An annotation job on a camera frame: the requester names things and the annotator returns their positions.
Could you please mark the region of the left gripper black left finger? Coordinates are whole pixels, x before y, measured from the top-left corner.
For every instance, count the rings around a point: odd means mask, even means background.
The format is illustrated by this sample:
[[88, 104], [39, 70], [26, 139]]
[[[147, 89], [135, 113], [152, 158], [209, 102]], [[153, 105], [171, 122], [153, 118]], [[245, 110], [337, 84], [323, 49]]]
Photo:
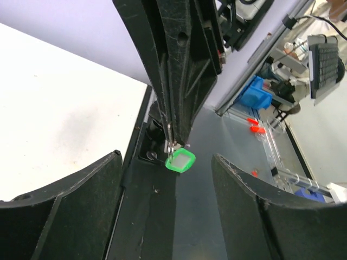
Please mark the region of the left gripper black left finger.
[[105, 259], [119, 205], [113, 151], [37, 190], [1, 202], [1, 259]]

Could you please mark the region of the silver split keyring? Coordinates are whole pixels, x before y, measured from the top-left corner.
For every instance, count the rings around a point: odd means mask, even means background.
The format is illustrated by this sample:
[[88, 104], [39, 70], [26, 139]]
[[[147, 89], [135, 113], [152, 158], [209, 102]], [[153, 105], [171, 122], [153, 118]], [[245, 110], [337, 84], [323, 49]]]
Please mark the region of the silver split keyring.
[[171, 124], [169, 123], [168, 124], [168, 145], [167, 145], [167, 152], [168, 152], [169, 159], [171, 159], [171, 157], [173, 156], [174, 151], [179, 149], [180, 147], [181, 147], [180, 144], [178, 144], [177, 142], [173, 140], [172, 128], [171, 128]]

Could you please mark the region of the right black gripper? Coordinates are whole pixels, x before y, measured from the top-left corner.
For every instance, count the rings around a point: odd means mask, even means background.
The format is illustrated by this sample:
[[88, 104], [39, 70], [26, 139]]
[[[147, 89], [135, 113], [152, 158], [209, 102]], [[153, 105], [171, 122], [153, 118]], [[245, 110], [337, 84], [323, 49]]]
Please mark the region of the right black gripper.
[[168, 137], [185, 144], [222, 72], [215, 1], [114, 1], [157, 96]]

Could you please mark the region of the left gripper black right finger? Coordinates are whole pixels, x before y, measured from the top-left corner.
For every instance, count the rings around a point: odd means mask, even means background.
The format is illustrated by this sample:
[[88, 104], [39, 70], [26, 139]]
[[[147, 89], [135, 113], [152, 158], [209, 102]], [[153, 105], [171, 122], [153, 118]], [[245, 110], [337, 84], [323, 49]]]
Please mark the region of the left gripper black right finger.
[[211, 169], [229, 259], [346, 259], [346, 204], [283, 191], [220, 154]]

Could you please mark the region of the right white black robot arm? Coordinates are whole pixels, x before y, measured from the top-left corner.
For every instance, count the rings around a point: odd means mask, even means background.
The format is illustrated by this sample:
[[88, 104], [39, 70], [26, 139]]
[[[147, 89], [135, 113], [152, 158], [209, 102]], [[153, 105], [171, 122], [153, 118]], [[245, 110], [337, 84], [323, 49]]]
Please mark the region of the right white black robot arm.
[[114, 1], [157, 100], [147, 138], [184, 145], [222, 72], [225, 50], [240, 50], [272, 1]]

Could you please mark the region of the green key tag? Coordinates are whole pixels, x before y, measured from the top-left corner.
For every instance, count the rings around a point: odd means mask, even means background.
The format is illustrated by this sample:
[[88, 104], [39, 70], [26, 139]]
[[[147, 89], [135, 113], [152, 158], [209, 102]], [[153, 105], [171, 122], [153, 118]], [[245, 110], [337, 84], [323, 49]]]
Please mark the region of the green key tag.
[[196, 156], [185, 148], [179, 148], [165, 161], [165, 167], [177, 173], [186, 172], [196, 161]]

